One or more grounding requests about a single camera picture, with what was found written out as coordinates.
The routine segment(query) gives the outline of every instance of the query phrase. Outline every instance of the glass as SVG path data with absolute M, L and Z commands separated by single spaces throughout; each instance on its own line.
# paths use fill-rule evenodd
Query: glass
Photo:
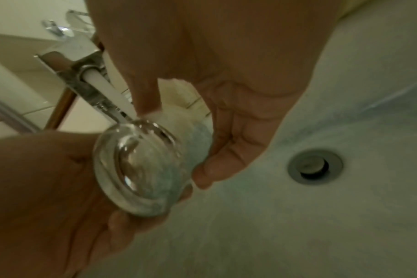
M 94 148 L 94 171 L 105 194 L 139 216 L 167 213 L 201 163 L 211 133 L 185 109 L 168 107 L 106 130 Z

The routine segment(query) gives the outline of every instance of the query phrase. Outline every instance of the sink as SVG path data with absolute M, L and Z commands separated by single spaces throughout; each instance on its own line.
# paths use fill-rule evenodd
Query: sink
M 294 181 L 308 150 L 340 175 Z M 265 155 L 80 277 L 417 277 L 417 0 L 345 18 Z

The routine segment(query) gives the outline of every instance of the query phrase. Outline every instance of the hand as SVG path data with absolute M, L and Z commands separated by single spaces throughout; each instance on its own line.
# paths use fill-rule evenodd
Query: hand
M 96 138 L 0 140 L 0 277 L 70 277 L 165 221 L 130 216 L 102 193 L 91 158 Z
M 341 0 L 87 0 L 140 115 L 160 109 L 157 78 L 192 83 L 214 142 L 201 188 L 247 167 L 305 91 Z

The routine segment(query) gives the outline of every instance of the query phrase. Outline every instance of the sink basin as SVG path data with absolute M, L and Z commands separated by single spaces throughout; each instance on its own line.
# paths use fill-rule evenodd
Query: sink basin
M 342 172 L 294 181 L 314 149 Z M 265 155 L 80 277 L 417 277 L 417 0 L 343 20 Z

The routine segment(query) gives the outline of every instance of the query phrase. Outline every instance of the chrome faucet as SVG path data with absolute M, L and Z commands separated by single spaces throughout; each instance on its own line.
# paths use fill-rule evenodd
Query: chrome faucet
M 88 37 L 78 35 L 67 38 L 35 57 L 62 79 L 73 92 L 108 119 L 117 123 L 133 120 L 99 90 L 82 79 L 83 73 L 90 69 L 96 69 L 107 77 L 102 51 Z

